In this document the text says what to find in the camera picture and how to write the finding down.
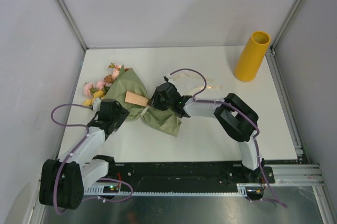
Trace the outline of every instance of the gray wall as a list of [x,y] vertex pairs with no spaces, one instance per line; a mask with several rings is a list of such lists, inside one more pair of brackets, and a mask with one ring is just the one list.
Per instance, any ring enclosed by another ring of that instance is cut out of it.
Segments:
[[306,0],[276,49],[301,136],[337,207],[337,0]]
[[0,223],[17,224],[55,152],[62,129],[49,114],[70,101],[83,51],[54,0],[0,0],[0,18]]
[[89,47],[244,45],[294,0],[65,0]]

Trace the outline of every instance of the green cloth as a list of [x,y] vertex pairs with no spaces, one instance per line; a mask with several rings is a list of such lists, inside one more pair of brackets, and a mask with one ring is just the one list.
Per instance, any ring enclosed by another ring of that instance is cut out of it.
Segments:
[[127,119],[136,120],[141,117],[143,122],[155,129],[158,129],[173,136],[178,135],[181,121],[171,110],[160,111],[153,107],[149,107],[144,115],[141,116],[141,113],[145,109],[145,107],[136,104],[126,103],[126,91],[131,91],[138,95],[148,97],[144,84],[139,79],[133,69],[129,69],[128,71],[122,73],[117,77],[117,79],[105,95],[105,98],[115,99],[120,102],[122,107],[128,109],[130,111],[130,114],[128,115]]

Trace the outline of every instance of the purple cable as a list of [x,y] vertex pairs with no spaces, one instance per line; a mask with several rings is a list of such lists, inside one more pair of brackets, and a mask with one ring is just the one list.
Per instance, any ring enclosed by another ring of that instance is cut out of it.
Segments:
[[[89,127],[87,125],[84,125],[84,124],[71,124],[71,125],[68,125],[68,124],[63,124],[63,123],[59,123],[58,121],[56,121],[54,119],[54,113],[57,109],[61,108],[61,107],[64,107],[64,106],[77,106],[77,107],[82,107],[82,108],[87,108],[87,109],[90,109],[90,107],[88,106],[84,106],[84,105],[80,105],[80,104],[61,104],[57,107],[55,107],[52,112],[51,112],[51,119],[52,121],[57,124],[57,125],[60,125],[60,126],[64,126],[64,127],[75,127],[75,126],[81,126],[81,127],[84,127],[86,128],[86,134],[84,135],[84,137],[78,142],[78,144],[70,151],[70,153],[73,153],[74,151],[76,151],[76,149],[78,149],[78,147],[86,140],[87,138],[87,134],[89,134],[90,130],[89,130]],[[70,154],[68,154],[65,159],[63,160],[63,162],[61,163],[60,165],[60,168],[58,169],[57,171],[57,174],[56,174],[56,178],[55,178],[55,183],[54,183],[54,190],[53,190],[53,205],[54,205],[54,209],[55,209],[55,212],[58,214],[58,215],[61,215],[64,213],[64,211],[66,209],[63,209],[62,211],[59,211],[58,209],[58,206],[57,206],[57,187],[58,187],[58,182],[60,181],[60,177],[61,177],[61,173],[62,173],[62,170],[65,166],[65,163],[67,162],[67,160],[70,158]],[[129,196],[127,196],[126,198],[124,199],[121,199],[119,201],[112,201],[112,202],[120,202],[120,201],[123,201],[123,200],[126,200],[128,199],[129,197],[131,197],[131,195],[133,194],[133,189],[131,187],[131,185],[129,185],[128,183],[126,182],[123,182],[123,181],[119,181],[119,180],[115,180],[115,179],[108,179],[108,178],[101,178],[99,180],[108,180],[108,181],[118,181],[120,183],[123,183],[125,185],[127,185],[129,188],[131,188],[131,194]]]
[[89,198],[86,198],[86,199],[83,199],[82,201],[87,201],[87,200],[90,200],[90,199],[102,199],[102,200],[105,200],[107,202],[121,202],[121,201],[124,201],[124,200],[127,200],[129,199],[132,194],[133,194],[133,188],[132,186],[127,183],[127,182],[124,182],[124,181],[121,181],[121,180],[117,180],[117,179],[112,179],[112,178],[100,178],[98,181],[111,181],[111,182],[117,182],[117,183],[122,183],[122,184],[125,184],[126,186],[128,186],[131,190],[131,193],[130,195],[128,195],[127,197],[123,198],[123,199],[117,199],[117,200],[112,200],[112,199],[105,199],[105,198],[101,198],[101,197],[97,197],[97,196],[94,196],[94,197],[89,197]]
[[284,204],[279,198],[278,196],[276,195],[276,193],[274,192],[274,190],[271,188],[269,182],[268,182],[268,179],[264,173],[264,170],[262,168],[262,165],[261,165],[261,160],[260,160],[260,149],[259,149],[259,145],[257,144],[257,140],[256,140],[256,137],[260,134],[260,129],[257,127],[257,125],[250,119],[248,118],[243,112],[241,112],[239,109],[235,108],[234,106],[232,106],[231,104],[229,103],[226,103],[224,101],[220,101],[220,100],[197,100],[195,98],[195,96],[197,96],[198,94],[202,93],[206,87],[207,87],[207,81],[206,81],[206,78],[198,71],[196,70],[192,70],[192,69],[179,69],[179,70],[176,70],[174,72],[172,72],[170,75],[174,74],[174,73],[177,73],[179,71],[182,71],[182,70],[188,70],[188,71],[192,71],[192,72],[195,72],[197,73],[199,76],[202,77],[202,79],[204,80],[204,88],[200,91],[198,91],[197,93],[195,93],[193,96],[192,96],[192,99],[193,101],[195,101],[196,103],[217,103],[217,104],[223,104],[223,105],[226,105],[227,107],[231,108],[232,110],[234,110],[235,112],[237,112],[240,116],[244,117],[245,120],[248,121],[248,123],[250,125],[252,125],[252,127],[255,128],[256,130],[256,134],[253,135],[253,141],[254,141],[254,144],[255,144],[255,148],[256,148],[256,153],[257,153],[257,162],[259,163],[259,168],[261,170],[261,173],[262,173],[262,176],[264,178],[264,181],[266,182],[266,184],[268,185],[268,187],[270,188],[270,192],[273,194],[274,198],[275,199],[265,199],[266,201],[274,201],[276,200],[281,206],[283,206],[284,208],[288,208],[288,206],[286,204]]

